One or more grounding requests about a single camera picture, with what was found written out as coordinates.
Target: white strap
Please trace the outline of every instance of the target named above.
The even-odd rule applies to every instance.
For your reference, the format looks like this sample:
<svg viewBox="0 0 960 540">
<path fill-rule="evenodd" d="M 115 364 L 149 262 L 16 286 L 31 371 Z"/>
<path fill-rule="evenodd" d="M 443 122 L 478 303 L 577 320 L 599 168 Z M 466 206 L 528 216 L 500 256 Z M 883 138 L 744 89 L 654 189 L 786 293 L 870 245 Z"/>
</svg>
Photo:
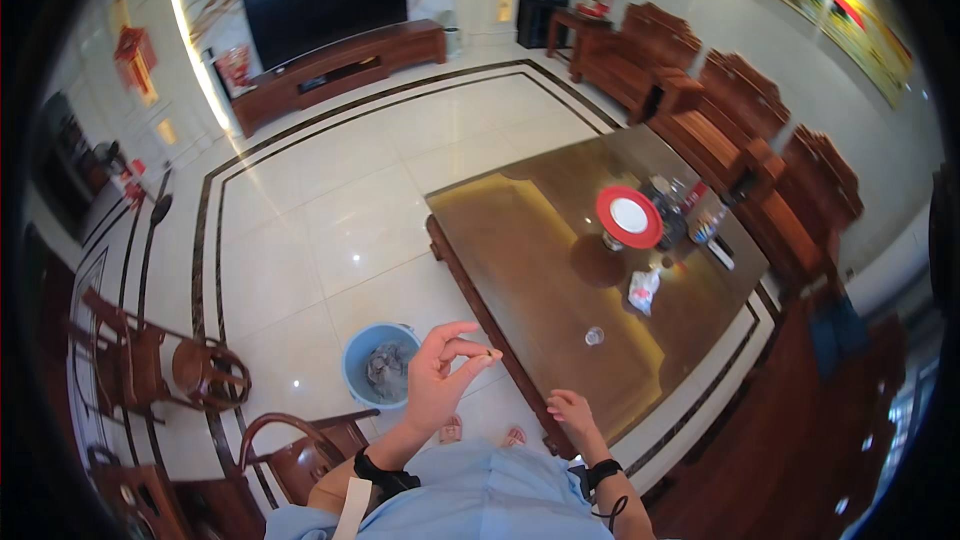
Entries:
<svg viewBox="0 0 960 540">
<path fill-rule="evenodd" d="M 354 540 L 360 529 L 360 522 L 370 505 L 370 495 L 374 485 L 369 479 L 351 477 L 346 486 L 346 502 L 340 513 L 340 522 L 333 532 L 333 540 Z"/>
</svg>

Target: red plate cover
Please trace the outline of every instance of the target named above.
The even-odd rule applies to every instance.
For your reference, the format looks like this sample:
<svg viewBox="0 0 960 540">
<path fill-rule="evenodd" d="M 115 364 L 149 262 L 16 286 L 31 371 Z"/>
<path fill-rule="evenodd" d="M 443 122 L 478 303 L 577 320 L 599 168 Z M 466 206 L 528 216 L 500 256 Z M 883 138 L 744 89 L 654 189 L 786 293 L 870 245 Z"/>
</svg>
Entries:
<svg viewBox="0 0 960 540">
<path fill-rule="evenodd" d="M 639 233 L 628 232 L 614 221 L 610 212 L 611 204 L 618 198 L 627 198 L 639 205 L 647 216 L 647 228 Z M 652 248 L 660 241 L 664 234 L 664 221 L 650 199 L 630 186 L 605 187 L 597 196 L 597 217 L 603 223 L 604 229 L 618 241 L 632 248 Z"/>
</svg>

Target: wall light strip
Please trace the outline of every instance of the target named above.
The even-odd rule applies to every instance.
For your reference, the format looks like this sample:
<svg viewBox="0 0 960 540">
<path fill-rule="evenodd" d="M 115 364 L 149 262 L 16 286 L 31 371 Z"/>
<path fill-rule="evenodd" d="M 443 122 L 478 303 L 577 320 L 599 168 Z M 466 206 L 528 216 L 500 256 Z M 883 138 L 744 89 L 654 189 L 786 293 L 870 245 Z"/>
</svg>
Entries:
<svg viewBox="0 0 960 540">
<path fill-rule="evenodd" d="M 193 43 L 190 42 L 190 32 L 186 25 L 184 5 L 181 0 L 170 0 L 170 2 L 174 7 L 174 18 L 176 19 L 176 27 L 180 33 L 180 40 L 183 41 L 183 46 L 186 48 L 187 57 L 190 59 L 190 65 L 193 67 L 193 74 L 199 82 L 199 89 L 203 91 L 203 96 L 209 103 L 210 109 L 213 111 L 213 117 L 217 119 L 217 124 L 222 127 L 226 138 L 233 142 L 237 138 L 236 130 L 234 130 L 234 126 L 231 125 L 231 119 L 220 103 L 217 91 L 213 88 L 213 81 L 210 79 L 210 74 L 207 71 L 207 65 L 204 63 L 204 60 L 200 58 L 200 54 L 198 54 L 196 48 L 193 47 Z"/>
</svg>

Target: wooden side table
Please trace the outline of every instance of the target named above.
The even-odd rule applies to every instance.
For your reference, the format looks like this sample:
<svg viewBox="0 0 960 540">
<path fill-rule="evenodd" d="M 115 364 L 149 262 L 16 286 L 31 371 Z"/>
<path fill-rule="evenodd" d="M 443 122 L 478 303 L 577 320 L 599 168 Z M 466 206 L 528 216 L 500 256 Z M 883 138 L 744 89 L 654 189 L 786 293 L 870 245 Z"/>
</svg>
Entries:
<svg viewBox="0 0 960 540">
<path fill-rule="evenodd" d="M 557 52 L 557 27 L 566 26 L 576 33 L 576 39 L 573 41 L 573 58 L 570 59 L 570 66 L 577 62 L 580 57 L 580 45 L 584 34 L 596 30 L 609 30 L 614 24 L 608 18 L 590 18 L 580 13 L 577 9 L 569 6 L 559 6 L 553 11 L 550 18 L 550 28 L 546 37 L 546 56 L 553 58 Z"/>
</svg>

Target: tv screen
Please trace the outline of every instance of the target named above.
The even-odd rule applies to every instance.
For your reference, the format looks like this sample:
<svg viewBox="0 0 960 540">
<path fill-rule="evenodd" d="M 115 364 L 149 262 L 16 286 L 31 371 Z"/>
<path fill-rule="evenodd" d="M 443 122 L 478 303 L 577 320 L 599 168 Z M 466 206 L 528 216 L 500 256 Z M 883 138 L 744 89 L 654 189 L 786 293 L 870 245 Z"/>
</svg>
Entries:
<svg viewBox="0 0 960 540">
<path fill-rule="evenodd" d="M 264 71 L 330 43 L 407 21 L 407 0 L 243 0 Z"/>
</svg>

